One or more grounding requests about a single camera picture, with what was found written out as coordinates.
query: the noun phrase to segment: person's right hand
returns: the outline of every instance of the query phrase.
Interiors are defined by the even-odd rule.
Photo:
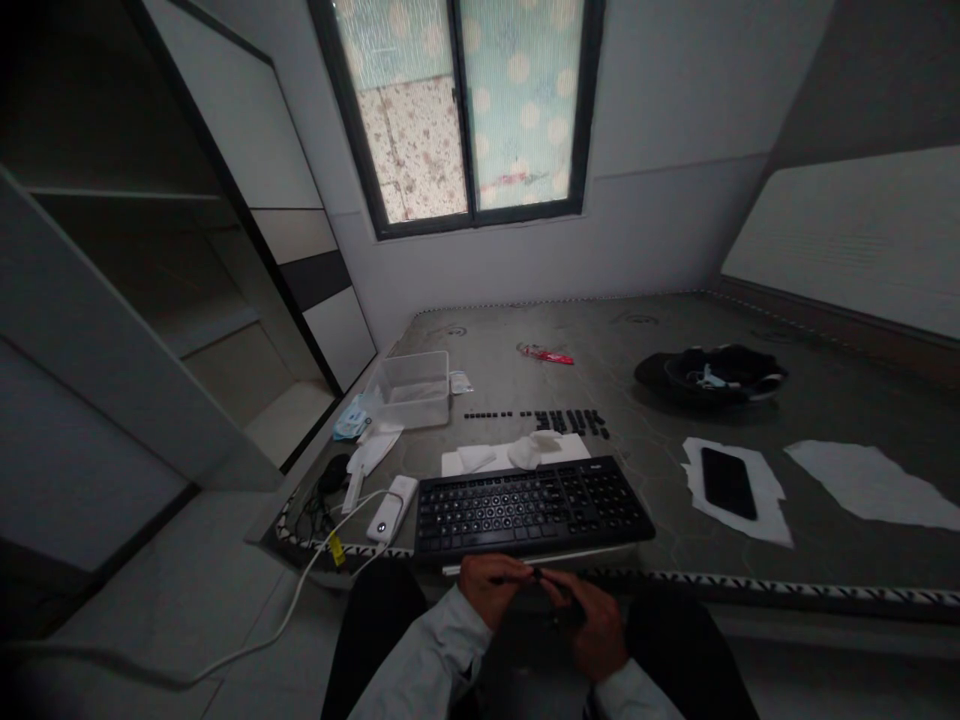
[[[554,607],[570,605],[570,600],[560,592],[561,587],[569,590],[583,607],[587,621],[573,632],[573,659],[577,669],[590,682],[603,682],[630,659],[623,640],[623,620],[617,601],[576,575],[548,568],[542,572],[540,585]]]

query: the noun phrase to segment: black phone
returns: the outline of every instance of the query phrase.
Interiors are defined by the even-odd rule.
[[[757,519],[747,466],[738,457],[703,448],[703,489],[707,501],[747,520]]]

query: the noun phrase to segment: window frame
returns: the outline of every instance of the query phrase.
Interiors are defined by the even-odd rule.
[[[564,215],[582,215],[606,0],[584,0],[583,27],[580,33],[577,101],[574,108],[573,148],[570,154],[569,196],[565,200],[494,208],[492,210],[480,210],[477,207],[460,0],[446,0],[446,4],[450,49],[454,65],[454,100],[460,122],[460,146],[463,153],[467,212],[459,215],[443,215],[422,220],[390,223],[387,219],[383,194],[380,192],[380,182],[373,162],[373,153],[370,150],[367,134],[363,127],[358,95],[353,85],[353,79],[350,77],[346,52],[340,39],[335,10],[331,6],[330,0],[309,0],[310,15],[313,18],[313,25],[320,41],[320,50],[337,98],[337,105],[347,132],[347,140],[350,143],[357,174],[360,176],[360,185],[363,189],[377,240],[395,240],[467,228],[545,220]]]

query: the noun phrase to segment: person's hand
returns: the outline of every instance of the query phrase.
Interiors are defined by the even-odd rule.
[[[533,568],[507,555],[467,555],[460,563],[460,592],[494,632]]]
[[[596,585],[580,580],[576,575],[543,569],[540,585],[550,597],[554,607],[571,604],[560,592],[569,590],[583,607],[587,621],[573,631],[573,659],[590,682],[597,684],[606,680],[627,664],[630,655],[623,640],[623,620],[617,601]]]

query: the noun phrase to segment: clear plastic container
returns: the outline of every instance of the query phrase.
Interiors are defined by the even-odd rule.
[[[360,407],[377,422],[407,430],[450,421],[450,355],[446,350],[386,358],[374,371]]]

